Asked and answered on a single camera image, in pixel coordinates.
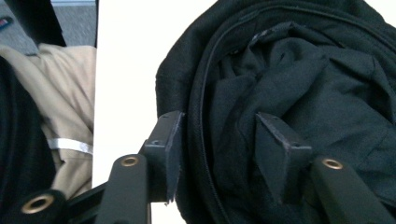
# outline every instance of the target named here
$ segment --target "gray floor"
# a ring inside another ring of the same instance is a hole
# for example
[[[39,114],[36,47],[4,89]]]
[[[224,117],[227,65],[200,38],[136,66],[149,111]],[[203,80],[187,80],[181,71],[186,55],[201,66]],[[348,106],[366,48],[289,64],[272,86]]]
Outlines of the gray floor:
[[[96,7],[54,7],[64,32],[67,46],[94,46],[96,37]],[[32,54],[37,48],[15,19],[5,3],[0,2],[0,17],[10,16],[14,23],[0,31],[0,44],[10,46],[21,53]]]

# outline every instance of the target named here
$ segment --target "beige jacket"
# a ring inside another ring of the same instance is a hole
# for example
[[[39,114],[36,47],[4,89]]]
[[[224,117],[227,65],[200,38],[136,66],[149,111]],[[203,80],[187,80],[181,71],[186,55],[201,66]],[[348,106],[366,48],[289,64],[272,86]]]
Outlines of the beige jacket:
[[[0,45],[44,118],[57,167],[54,189],[67,199],[91,188],[96,49],[42,44],[36,56]]]

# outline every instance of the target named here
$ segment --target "black jacket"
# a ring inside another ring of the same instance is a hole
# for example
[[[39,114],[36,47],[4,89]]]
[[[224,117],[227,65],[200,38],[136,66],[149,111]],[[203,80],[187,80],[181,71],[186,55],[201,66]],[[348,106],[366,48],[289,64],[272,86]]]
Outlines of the black jacket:
[[[253,160],[255,115],[286,121],[396,207],[396,30],[361,0],[219,0],[176,42],[158,115],[187,112],[177,203],[189,223],[303,223]]]

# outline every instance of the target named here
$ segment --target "white background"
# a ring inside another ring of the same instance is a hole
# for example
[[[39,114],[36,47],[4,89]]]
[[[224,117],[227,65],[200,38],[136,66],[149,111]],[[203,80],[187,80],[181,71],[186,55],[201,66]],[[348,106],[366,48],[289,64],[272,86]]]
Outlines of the white background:
[[[156,122],[155,75],[183,31],[215,0],[101,0],[96,70],[93,184],[114,160],[134,154]],[[388,23],[395,8],[367,1]],[[152,223],[184,223],[174,204],[152,205]]]

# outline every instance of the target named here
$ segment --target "white reflective stripe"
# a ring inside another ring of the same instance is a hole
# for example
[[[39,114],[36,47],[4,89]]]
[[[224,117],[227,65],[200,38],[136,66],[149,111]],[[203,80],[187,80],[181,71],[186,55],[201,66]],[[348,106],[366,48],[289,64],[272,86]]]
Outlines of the white reflective stripe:
[[[47,142],[49,143],[50,149],[64,148],[64,149],[72,149],[84,153],[93,154],[92,146],[73,139],[52,138],[52,139],[48,139]]]

